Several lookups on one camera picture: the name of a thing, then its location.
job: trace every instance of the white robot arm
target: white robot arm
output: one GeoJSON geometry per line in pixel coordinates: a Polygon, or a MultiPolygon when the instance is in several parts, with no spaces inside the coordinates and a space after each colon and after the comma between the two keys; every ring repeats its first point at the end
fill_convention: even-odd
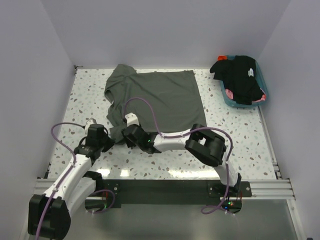
{"type": "MultiPolygon", "coordinates": [[[[195,124],[191,129],[175,133],[147,133],[133,113],[125,116],[127,127],[122,130],[128,147],[138,146],[149,154],[158,154],[169,150],[188,150],[203,164],[213,167],[220,176],[223,185],[227,185],[225,139],[211,130],[192,130],[201,128],[195,124]]],[[[50,202],[40,226],[40,236],[62,240],[67,235],[71,217],[86,197],[95,191],[104,189],[100,173],[89,171],[101,152],[108,151],[114,141],[108,136],[105,127],[89,120],[85,127],[87,136],[85,144],[80,142],[74,149],[75,161],[72,158],[64,172],[55,183],[42,195],[33,195],[29,202],[28,233],[35,235],[45,205],[50,202]]],[[[228,163],[229,191],[237,193],[241,175],[228,163]]]]}

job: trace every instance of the red object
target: red object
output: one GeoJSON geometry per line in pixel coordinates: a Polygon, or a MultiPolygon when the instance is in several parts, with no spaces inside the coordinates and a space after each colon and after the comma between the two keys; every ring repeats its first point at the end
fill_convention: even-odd
{"type": "Polygon", "coordinates": [[[227,56],[218,56],[218,61],[227,60],[227,59],[228,59],[227,56]]]}

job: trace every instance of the terrazzo tabletop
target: terrazzo tabletop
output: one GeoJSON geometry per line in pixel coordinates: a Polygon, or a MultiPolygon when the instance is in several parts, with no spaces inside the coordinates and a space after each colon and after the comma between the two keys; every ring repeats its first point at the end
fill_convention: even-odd
{"type": "MultiPolygon", "coordinates": [[[[109,101],[104,96],[113,69],[78,69],[63,122],[85,125],[89,118],[112,127],[107,119],[109,101]]],[[[137,69],[138,73],[178,72],[181,69],[137,69]]],[[[276,179],[263,125],[257,108],[233,108],[225,104],[218,80],[208,69],[194,69],[208,127],[220,128],[232,137],[234,149],[229,161],[234,163],[243,180],[276,179]]],[[[63,125],[58,137],[74,149],[85,131],[63,125]]],[[[51,157],[48,178],[56,179],[65,169],[71,154],[58,143],[51,157]]],[[[102,153],[91,171],[104,179],[219,179],[212,167],[206,166],[186,150],[147,154],[139,148],[115,145],[102,153]]]]}

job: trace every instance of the gray t-shirt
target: gray t-shirt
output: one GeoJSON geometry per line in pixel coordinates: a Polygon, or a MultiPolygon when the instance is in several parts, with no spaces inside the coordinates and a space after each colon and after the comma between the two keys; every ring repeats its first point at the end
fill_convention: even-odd
{"type": "MultiPolygon", "coordinates": [[[[125,103],[134,97],[147,100],[155,113],[163,133],[181,132],[193,124],[206,126],[206,116],[198,85],[192,70],[179,72],[137,73],[128,65],[119,64],[106,81],[105,97],[112,103],[106,116],[114,126],[110,134],[116,143],[124,143],[121,130],[125,103]]],[[[132,100],[125,114],[134,113],[146,132],[156,132],[149,106],[141,100],[132,100]]]]}

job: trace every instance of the blue plastic basket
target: blue plastic basket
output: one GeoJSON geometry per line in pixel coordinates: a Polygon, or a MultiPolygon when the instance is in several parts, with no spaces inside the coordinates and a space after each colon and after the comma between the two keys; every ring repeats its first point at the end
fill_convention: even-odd
{"type": "MultiPolygon", "coordinates": [[[[226,56],[228,60],[233,60],[235,59],[235,55],[227,55],[226,56]]],[[[265,95],[266,95],[266,100],[265,101],[260,101],[260,102],[253,102],[251,105],[244,105],[244,104],[239,104],[236,103],[235,101],[233,101],[232,99],[230,99],[227,94],[226,94],[226,89],[224,86],[224,82],[220,81],[220,85],[221,85],[221,91],[222,91],[222,95],[223,95],[223,99],[224,102],[230,106],[230,107],[234,107],[234,108],[252,108],[252,107],[257,107],[260,105],[263,105],[266,103],[266,101],[269,98],[269,93],[268,93],[268,89],[264,80],[264,77],[262,76],[262,72],[261,69],[257,63],[257,61],[255,61],[255,79],[256,82],[258,83],[259,87],[264,91],[265,95]]]]}

